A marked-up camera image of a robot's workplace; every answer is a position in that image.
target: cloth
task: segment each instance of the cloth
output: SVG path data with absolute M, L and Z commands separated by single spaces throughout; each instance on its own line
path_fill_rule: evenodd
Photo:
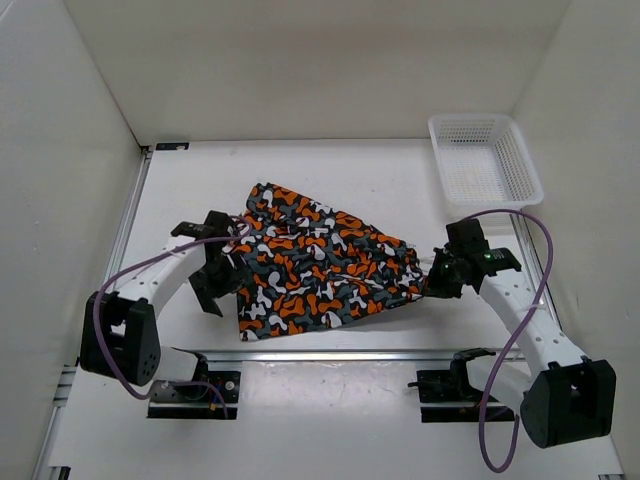
M 255 282 L 237 292 L 242 340 L 336 328 L 418 300 L 416 251 L 348 213 L 296 192 L 256 185 L 241 253 Z

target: purple cable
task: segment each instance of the purple cable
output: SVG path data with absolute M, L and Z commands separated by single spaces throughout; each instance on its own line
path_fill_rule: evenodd
M 125 378 L 124 374 L 120 371 L 120 369 L 118 368 L 118 365 L 116 364 L 115 360 L 113 359 L 113 356 L 111 355 L 111 352 L 109 351 L 109 347 L 107 346 L 107 342 L 104 339 L 104 334 L 102 332 L 102 324 L 100 321 L 100 304 L 102 303 L 102 298 L 104 297 L 104 295 L 107 292 L 107 289 L 109 288 L 109 286 L 111 286 L 113 283 L 115 283 L 118 279 L 124 277 L 125 275 L 128 275 L 129 273 L 132 273 L 136 270 L 139 270 L 143 267 L 149 266 L 149 265 L 153 265 L 155 263 L 158 263 L 162 260 L 164 260 L 167 257 L 170 257 L 171 255 L 174 255 L 176 253 L 180 253 L 182 251 L 188 250 L 190 248 L 193 247 L 197 247 L 198 245 L 204 245 L 207 243 L 214 243 L 214 242 L 235 242 L 237 240 L 240 240 L 244 237 L 246 237 L 247 235 L 249 235 L 249 232 L 251 232 L 251 225 L 249 224 L 249 222 L 247 222 L 247 220 L 245 220 L 242 217 L 236 217 L 236 216 L 231 216 L 231 218 L 237 222 L 240 222 L 242 224 L 244 224 L 246 227 L 249 227 L 247 229 L 246 232 L 244 232 L 242 235 L 238 235 L 235 237 L 213 237 L 213 238 L 204 238 L 202 240 L 196 240 L 194 242 L 190 242 L 190 243 L 185 243 L 184 245 L 180 245 L 179 247 L 174 248 L 171 251 L 168 252 L 164 252 L 161 253 L 160 255 L 156 255 L 155 257 L 149 258 L 147 260 L 144 260 L 142 262 L 136 263 L 135 265 L 132 265 L 130 267 L 125 268 L 124 270 L 119 271 L 118 273 L 116 273 L 115 275 L 113 275 L 111 278 L 109 278 L 104 285 L 102 285 L 100 287 L 100 289 L 98 290 L 98 293 L 96 294 L 96 298 L 93 301 L 93 328 L 96 332 L 96 338 L 98 340 L 98 345 L 100 346 L 100 350 L 102 351 L 102 355 L 104 356 L 104 359 L 107 361 L 107 364 L 109 365 L 109 368 L 111 368 L 111 371 L 113 372 L 114 376 L 120 381 L 120 383 L 122 384 L 122 386 L 125 388 L 125 390 L 127 392 L 129 392 L 131 394 L 132 397 L 138 399 L 138 400 L 146 400 L 148 398 L 151 397 L 151 395 L 153 394 L 154 388 L 157 384 L 159 383 L 164 383 L 162 380 L 156 380 L 155 382 L 153 382 L 151 384 L 151 387 L 149 387 L 149 390 L 146 393 L 140 393 L 138 391 L 136 391 L 133 386 L 127 381 L 127 379 Z M 218 397 L 218 400 L 220 400 L 220 404 L 222 405 L 222 409 L 224 410 L 224 417 L 225 418 L 229 418 L 228 412 L 227 412 L 227 405 L 224 402 L 224 399 L 222 398 L 222 395 L 220 394 L 220 391 L 213 386 L 212 384 L 208 383 L 208 382 L 198 382 L 198 381 L 191 381 L 191 382 L 169 382 L 171 385 L 175 386 L 175 387 L 190 387 L 190 386 L 202 386 L 202 387 L 207 387 L 209 389 L 211 389 L 211 391 L 214 393 L 214 395 L 216 397 Z
M 542 273 L 542 278 L 540 279 L 540 285 L 538 286 L 538 290 L 536 290 L 536 294 L 533 297 L 532 306 L 527 312 L 527 314 L 518 325 L 505 343 L 502 351 L 498 355 L 496 362 L 493 364 L 493 368 L 489 373 L 489 377 L 487 378 L 487 384 L 484 387 L 484 392 L 482 392 L 482 400 L 480 400 L 480 421 L 478 423 L 478 440 L 480 441 L 480 453 L 482 453 L 482 459 L 484 463 L 487 464 L 487 467 L 495 473 L 503 473 L 509 468 L 511 462 L 513 462 L 513 457 L 516 453 L 516 444 L 518 442 L 518 428 L 520 427 L 520 417 L 518 416 L 518 412 L 513 412 L 515 414 L 515 421 L 513 424 L 513 433 L 511 435 L 511 446 L 509 447 L 509 453 L 507 454 L 507 458 L 502 465 L 496 467 L 489 458 L 489 453 L 487 452 L 487 442 L 485 438 L 485 424 L 487 417 L 487 405 L 489 403 L 489 396 L 491 394 L 491 388 L 493 388 L 493 384 L 498 376 L 498 370 L 504 363 L 505 358 L 509 354 L 509 350 L 513 347 L 518 340 L 520 334 L 527 328 L 527 325 L 533 318 L 533 315 L 536 313 L 536 305 L 540 302 L 542 298 L 542 294 L 544 293 L 544 287 L 547 284 L 547 280 L 549 280 L 549 275 L 551 274 L 551 265 L 553 264 L 553 241 L 551 240 L 551 234 L 547 227 L 536 217 L 530 215 L 528 213 L 521 212 L 519 210 L 511 210 L 509 208 L 496 208 L 492 210 L 485 210 L 483 212 L 474 213 L 473 215 L 469 215 L 468 217 L 463 218 L 463 220 L 470 220 L 472 218 L 480 217 L 482 215 L 488 215 L 491 213 L 510 213 L 512 215 L 519 215 L 521 217 L 527 218 L 531 220 L 533 223 L 538 225 L 542 230 L 545 238 L 547 239 L 547 264 L 544 267 L 544 272 Z

